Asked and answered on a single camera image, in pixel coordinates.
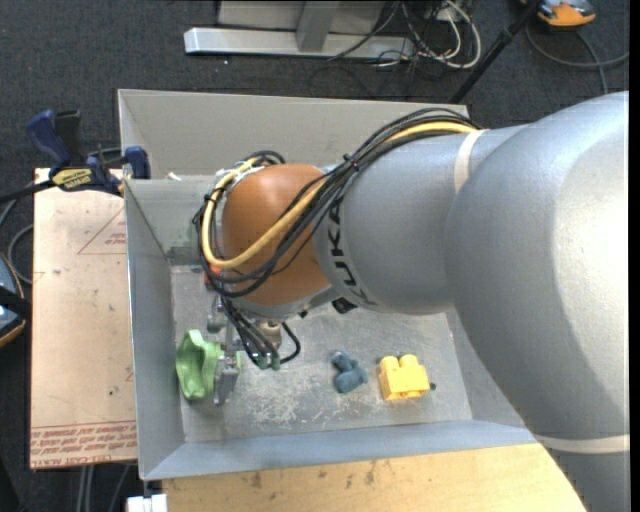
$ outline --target metal bar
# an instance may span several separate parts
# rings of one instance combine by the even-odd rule
[[[305,2],[296,29],[301,52],[322,51],[340,2]]]
[[[224,28],[192,28],[185,32],[187,54],[253,54],[289,55],[301,57],[333,57],[348,50],[362,40],[362,36],[328,34],[325,44],[318,51],[301,51],[295,32],[269,32],[261,30],[237,30]],[[353,53],[350,58],[376,59],[385,52],[395,51],[410,54],[413,44],[404,37],[372,37]],[[388,58],[397,54],[387,53]]]

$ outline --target cable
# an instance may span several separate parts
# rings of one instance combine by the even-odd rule
[[[131,466],[127,464],[120,476],[120,480],[118,480],[118,484],[116,485],[115,491],[113,491],[113,497],[111,498],[111,503],[109,503],[109,508],[107,512],[115,512],[116,503],[118,502],[118,498],[120,498],[120,491],[122,490],[122,485],[124,484],[125,478],[127,478],[127,474]]]
[[[292,359],[295,359],[298,356],[298,354],[300,354],[300,351],[302,350],[302,346],[300,345],[300,340],[293,333],[293,331],[289,328],[289,326],[287,325],[287,322],[282,322],[282,328],[289,335],[289,338],[291,338],[291,341],[293,341],[293,343],[295,344],[296,349],[294,350],[294,352],[291,355],[289,355],[289,356],[285,357],[284,359],[282,359],[280,361],[280,364],[288,363]]]
[[[84,498],[84,488],[87,481],[87,466],[82,467],[80,472],[80,486],[78,488],[78,500],[76,501],[76,512],[82,512],[82,499]]]
[[[568,60],[559,59],[558,57],[555,57],[555,56],[551,55],[550,53],[547,53],[545,50],[542,49],[542,47],[540,47],[540,45],[538,43],[536,43],[533,40],[533,36],[531,35],[530,26],[531,25],[529,24],[529,25],[527,25],[525,27],[525,33],[527,35],[527,39],[531,43],[531,46],[533,46],[533,48],[538,53],[542,54],[547,59],[550,59],[553,62],[557,62],[558,64],[563,64],[565,66],[570,66],[570,67],[574,67],[574,68],[581,68],[581,69],[597,69],[597,68],[602,68],[602,67],[615,66],[616,64],[620,64],[620,63],[624,62],[625,60],[627,60],[629,58],[629,52],[626,52],[626,53],[624,53],[624,54],[622,54],[619,57],[616,57],[614,59],[605,60],[605,61],[597,61],[597,62],[594,62],[594,63],[590,63],[590,62],[572,62],[572,61],[568,61]]]
[[[426,54],[425,56],[429,58],[433,58],[434,60],[441,62],[442,64],[444,64],[449,68],[453,68],[453,69],[472,68],[480,61],[480,57],[482,56],[482,40],[480,39],[480,33],[478,32],[478,29],[476,28],[475,23],[471,21],[471,18],[469,17],[469,15],[466,12],[464,12],[460,7],[458,7],[457,4],[455,4],[451,0],[447,0],[447,5],[455,9],[458,12],[458,14],[469,24],[469,27],[471,28],[471,33],[473,35],[473,39],[475,41],[474,47],[475,47],[476,54],[473,57],[473,59],[471,59],[469,62],[466,62],[464,64],[457,64],[454,62],[450,62],[449,58],[447,57],[433,57],[429,54]]]
[[[10,201],[13,201],[14,199],[20,199],[21,197],[29,196],[29,195],[35,194],[36,192],[40,192],[41,190],[46,190],[48,188],[55,187],[55,186],[57,185],[51,181],[45,181],[43,183],[31,185],[29,187],[23,188],[22,190],[11,192],[4,196],[0,196],[0,204],[8,203]]]
[[[95,473],[95,470],[95,466],[89,466],[87,484],[84,490],[84,512],[91,512],[91,490],[93,489],[93,474]]]
[[[596,63],[600,62],[600,60],[598,59],[598,56],[596,55],[595,50],[593,49],[593,46],[591,46],[589,41],[587,41],[580,32],[578,32],[578,37],[580,38],[580,41],[582,41],[582,44],[584,44],[584,46],[587,48],[587,51],[591,54],[591,58],[594,60],[594,62]],[[600,75],[600,84],[602,85],[602,94],[609,94],[609,86],[607,85],[607,78],[604,76],[603,66],[598,66],[598,74]]]
[[[430,117],[428,120],[420,119],[420,116],[432,114],[434,112],[441,111],[443,114],[437,117]],[[331,173],[324,176],[325,181],[318,187],[318,190],[314,193],[308,204],[308,210],[300,215],[289,231],[284,235],[280,244],[273,255],[258,268],[241,276],[230,277],[225,275],[215,275],[208,268],[207,260],[204,257],[204,247],[200,239],[199,246],[201,247],[201,259],[203,261],[203,267],[205,272],[211,281],[211,284],[215,291],[228,298],[236,298],[247,295],[251,291],[257,289],[262,283],[266,281],[271,273],[275,269],[275,265],[279,258],[281,258],[286,251],[296,242],[297,238],[302,234],[304,229],[310,224],[310,222],[320,214],[325,207],[327,207],[329,201],[332,198],[337,197],[350,178],[359,170],[365,168],[373,160],[384,154],[385,152],[397,147],[398,145],[423,138],[425,136],[443,135],[449,133],[466,133],[471,129],[477,129],[477,126],[471,123],[468,119],[460,116],[459,114],[447,110],[438,108],[427,108],[414,112],[404,118],[401,118],[389,125],[382,127],[376,133],[374,133],[368,140],[359,148],[353,157],[349,160],[345,160],[344,164],[336,167]],[[289,210],[293,210],[300,203],[295,204],[292,202]],[[202,216],[196,214],[194,217],[194,224],[198,234],[206,232],[207,224]],[[224,287],[224,283],[233,284],[248,282],[253,280],[253,284],[241,290],[230,291]]]
[[[348,48],[347,50],[345,50],[343,52],[340,52],[339,54],[334,55],[333,57],[330,57],[329,59],[327,59],[327,62],[331,62],[333,60],[341,59],[342,57],[346,57],[347,55],[355,52],[358,48],[360,48],[367,41],[369,41],[369,39],[371,39],[373,36],[378,34],[389,23],[391,23],[391,20],[396,15],[396,12],[398,11],[398,7],[399,6],[400,6],[400,2],[394,2],[393,3],[393,7],[391,9],[391,14],[389,14],[389,16],[387,17],[387,19],[384,21],[384,23],[382,25],[380,25],[377,29],[375,29],[372,32],[370,32],[367,36],[365,36],[363,39],[361,39],[357,44],[353,45],[351,48]]]
[[[277,221],[273,226],[271,226],[258,240],[256,240],[247,250],[245,250],[242,254],[230,259],[230,260],[221,260],[216,258],[211,252],[211,246],[209,245],[209,236],[207,233],[208,229],[203,230],[202,234],[202,250],[205,253],[205,258],[210,265],[213,265],[219,269],[230,269],[236,268],[247,262],[251,258],[253,258],[257,253],[259,253],[262,249],[264,249],[270,242],[272,242],[283,230],[284,227],[291,224],[293,219],[297,218],[304,209],[311,203],[314,196],[320,189],[320,186],[312,188],[304,198],[296,204],[286,215],[284,215],[279,221]],[[204,217],[202,223],[204,226],[209,226],[211,224],[211,218],[213,214],[213,202],[210,200],[205,208]]]
[[[20,231],[18,231],[18,233],[16,233],[16,235],[11,239],[11,242],[9,243],[9,249],[7,250],[7,259],[9,260],[9,263],[11,264],[11,266],[13,267],[13,271],[15,272],[16,276],[18,276],[18,279],[20,279],[22,282],[26,283],[26,284],[33,284],[33,281],[31,279],[29,279],[27,276],[25,276],[22,272],[20,272],[18,270],[18,267],[16,266],[16,263],[13,261],[13,250],[16,247],[16,244],[20,241],[20,239],[26,235],[29,231],[33,231],[33,224],[31,224],[30,226],[27,226],[26,228],[22,228]]]

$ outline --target yellow cable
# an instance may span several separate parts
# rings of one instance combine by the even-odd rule
[[[398,132],[397,134],[389,137],[384,142],[389,142],[395,140],[399,137],[404,137],[406,135],[413,135],[415,133],[422,132],[430,132],[430,131],[448,131],[455,133],[469,133],[475,131],[476,129],[473,127],[469,127],[466,125],[453,123],[453,122],[444,122],[444,121],[435,121],[435,122],[426,122],[417,126],[412,126],[411,128],[407,128]],[[240,172],[244,171],[234,171],[234,173],[227,174],[222,180],[220,180],[216,184],[216,189],[223,187],[229,181],[234,179]],[[211,225],[212,214],[213,214],[213,201],[217,201],[219,195],[222,193],[222,190],[216,190],[214,194],[215,197],[212,196],[211,201],[207,203],[207,206],[204,211],[204,215],[202,218],[202,252],[204,254],[205,259],[210,265],[213,265],[219,269],[229,269],[236,268],[246,261],[250,260],[255,256],[258,252],[260,252],[264,247],[273,241],[273,239],[278,236],[280,231],[283,230],[286,226],[290,225],[294,219],[300,215],[307,205],[311,202],[311,200],[315,197],[322,183],[318,183],[315,187],[309,189],[307,194],[302,197],[302,199],[289,211],[284,215],[278,222],[276,222],[273,226],[271,226],[258,240],[256,240],[248,249],[246,249],[243,253],[239,254],[235,258],[230,260],[221,260],[214,256],[211,251],[211,245],[209,243],[209,227]]]
[[[284,215],[278,222],[276,222],[273,226],[271,226],[258,240],[256,240],[251,247],[249,247],[242,254],[239,254],[235,258],[230,260],[220,260],[216,258],[211,252],[211,246],[204,245],[205,244],[205,232],[209,231],[209,225],[211,223],[211,213],[213,212],[213,203],[209,202],[207,208],[204,211],[204,216],[202,218],[202,252],[204,253],[204,257],[210,265],[213,265],[216,268],[226,269],[226,268],[236,268],[246,261],[253,258],[258,252],[260,252],[264,247],[273,241],[273,239],[278,236],[278,234],[286,227],[289,226],[292,221],[297,218],[307,207],[307,205],[311,202],[311,200],[315,197],[316,192],[320,188],[322,183],[318,183],[315,187],[309,189],[307,194],[302,197],[302,199]]]
[[[426,124],[419,124],[416,126],[412,126],[411,128],[406,128],[401,132],[396,133],[392,137],[389,137],[387,140],[385,140],[385,142],[389,142],[389,141],[398,139],[400,137],[405,137],[406,135],[413,135],[414,133],[434,132],[434,131],[470,133],[470,132],[475,132],[476,128],[473,128],[472,126],[452,123],[448,121],[435,121],[432,123],[427,122]]]

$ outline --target clamp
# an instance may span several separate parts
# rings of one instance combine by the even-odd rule
[[[85,155],[80,148],[79,125],[79,111],[56,114],[53,110],[40,112],[27,125],[27,136],[33,145],[55,161],[49,171],[51,186],[67,192],[100,190],[120,196],[122,181],[109,171],[109,164],[116,162],[131,167],[127,177],[151,177],[147,154],[140,146],[126,148],[124,156],[112,161],[104,160],[102,150]]]
[[[205,341],[198,329],[185,333],[176,352],[176,373],[187,400],[213,397],[216,405],[227,402],[241,368],[233,345]]]

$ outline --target green object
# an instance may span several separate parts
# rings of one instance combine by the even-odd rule
[[[176,353],[176,373],[188,400],[213,396],[216,365],[224,356],[218,342],[207,342],[198,329],[187,331]]]

